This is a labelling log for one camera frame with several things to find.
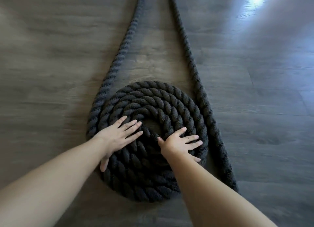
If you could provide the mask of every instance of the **hand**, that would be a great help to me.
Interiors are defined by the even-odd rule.
[[[106,146],[104,158],[101,160],[100,163],[100,170],[102,172],[106,170],[109,158],[113,152],[122,149],[143,134],[143,131],[139,131],[136,134],[133,134],[142,124],[142,122],[137,122],[137,120],[133,120],[120,127],[120,125],[123,123],[123,121],[126,120],[126,118],[126,116],[123,116],[122,118],[118,119],[113,125],[110,125],[107,128],[99,131],[93,137],[93,139],[102,139]]]
[[[191,141],[197,140],[198,135],[191,135],[184,138],[180,138],[180,135],[186,132],[186,127],[175,131],[171,134],[166,141],[163,141],[162,138],[158,137],[158,145],[160,146],[161,154],[167,159],[169,155],[189,155],[196,162],[200,162],[201,159],[192,156],[188,153],[188,150],[193,150],[202,145],[202,141],[199,140],[195,143],[189,143]]]

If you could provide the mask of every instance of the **forearm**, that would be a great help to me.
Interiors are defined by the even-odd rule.
[[[70,149],[0,191],[0,226],[54,225],[104,156],[100,145]]]
[[[170,155],[167,160],[194,226],[276,226],[187,155]]]

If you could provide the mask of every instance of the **skin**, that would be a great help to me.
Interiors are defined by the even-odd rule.
[[[141,122],[121,126],[126,116],[101,130],[90,141],[39,166],[0,191],[0,226],[53,226],[101,162],[104,171],[113,152],[142,135]],[[202,144],[198,136],[180,138],[186,128],[166,141],[162,155],[175,173],[194,226],[275,226],[239,194],[213,177],[187,151]]]

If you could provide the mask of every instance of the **twisted rope strand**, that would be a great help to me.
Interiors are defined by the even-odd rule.
[[[170,5],[194,82],[196,103],[177,87],[157,81],[136,82],[125,86],[105,103],[130,47],[143,5],[144,0],[138,0],[131,24],[95,97],[88,119],[87,139],[91,139],[99,130],[112,125],[124,115],[128,117],[125,123],[133,119],[142,121],[145,118],[159,122],[163,139],[185,126],[186,136],[198,134],[203,141],[202,146],[190,151],[190,154],[200,158],[200,164],[204,166],[210,150],[219,178],[238,191],[175,0],[170,0]],[[180,190],[169,164],[160,153],[158,134],[145,125],[140,130],[143,131],[141,137],[112,154],[106,171],[99,172],[101,178],[113,190],[135,201],[170,199],[180,193]]]

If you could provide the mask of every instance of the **laminate flooring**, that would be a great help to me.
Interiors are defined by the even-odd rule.
[[[314,225],[313,0],[177,0],[241,194]],[[0,0],[0,187],[85,141],[136,0]],[[168,0],[146,0],[112,93],[191,82]],[[191,226],[181,198],[129,201],[95,174],[57,226]]]

